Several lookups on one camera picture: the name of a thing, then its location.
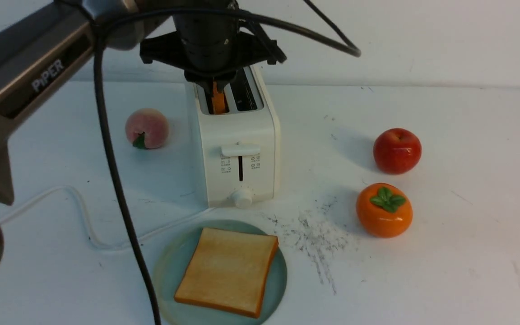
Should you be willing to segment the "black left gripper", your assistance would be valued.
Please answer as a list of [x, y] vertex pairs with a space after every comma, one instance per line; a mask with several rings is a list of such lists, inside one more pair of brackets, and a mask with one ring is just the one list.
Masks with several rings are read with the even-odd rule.
[[173, 15], [172, 20], [176, 30], [142, 41], [140, 57], [145, 64], [157, 61], [184, 70], [201, 88], [200, 102], [214, 97], [214, 79], [217, 93], [225, 94], [239, 69], [287, 59], [277, 42], [247, 19], [192, 13]]

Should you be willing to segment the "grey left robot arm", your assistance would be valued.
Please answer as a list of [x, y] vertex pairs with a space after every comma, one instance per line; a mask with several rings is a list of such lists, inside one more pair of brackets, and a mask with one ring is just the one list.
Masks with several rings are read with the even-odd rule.
[[[207, 92], [220, 90], [237, 69], [283, 63], [286, 55], [262, 24], [275, 19], [239, 9], [235, 0], [54, 0], [0, 32], [0, 203], [14, 191], [8, 141], [96, 49], [149, 45], [147, 35], [169, 17], [176, 31], [145, 57], [184, 70]], [[4, 237], [0, 228], [0, 261]]]

